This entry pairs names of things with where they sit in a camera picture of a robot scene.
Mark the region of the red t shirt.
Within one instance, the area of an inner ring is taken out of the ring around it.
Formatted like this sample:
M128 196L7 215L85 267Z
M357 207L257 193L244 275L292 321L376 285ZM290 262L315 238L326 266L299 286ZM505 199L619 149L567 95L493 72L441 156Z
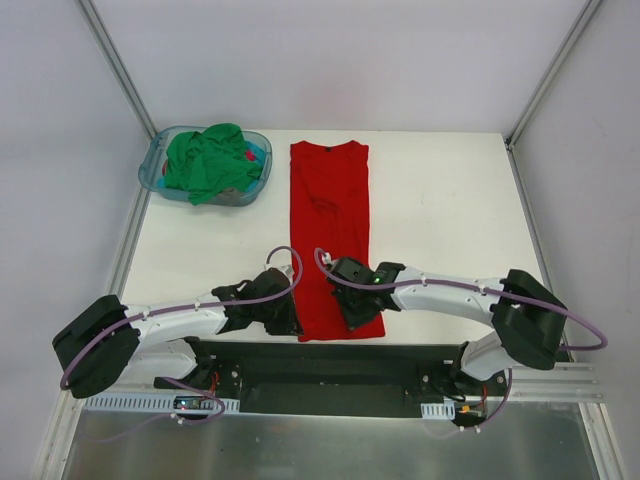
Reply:
M300 141L290 146L290 245L300 255L302 278L294 301L302 341L355 340L385 335L383 317L351 330L314 260L321 248L334 257L369 260L369 147L355 140L337 146Z

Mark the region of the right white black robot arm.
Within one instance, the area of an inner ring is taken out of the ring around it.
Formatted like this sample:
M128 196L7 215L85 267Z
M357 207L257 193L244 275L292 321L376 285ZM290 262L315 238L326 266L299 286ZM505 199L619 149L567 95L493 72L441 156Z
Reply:
M490 327L484 337L463 342L451 364L450 382L461 394L473 394L508 368L549 371L555 366L566 316L553 308L564 305L525 271L466 279L394 262L372 270L343 257L328 267L327 280L350 327L384 310L436 312Z

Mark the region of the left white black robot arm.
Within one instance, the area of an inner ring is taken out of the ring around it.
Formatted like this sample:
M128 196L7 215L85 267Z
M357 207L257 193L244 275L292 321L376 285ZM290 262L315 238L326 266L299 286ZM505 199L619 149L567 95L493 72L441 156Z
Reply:
M181 303L133 306L114 294L95 300L63 328L52 346L60 386L74 398L120 384L210 387L212 361L203 343L259 323L273 336L299 336L293 269L267 267L252 280L217 287Z

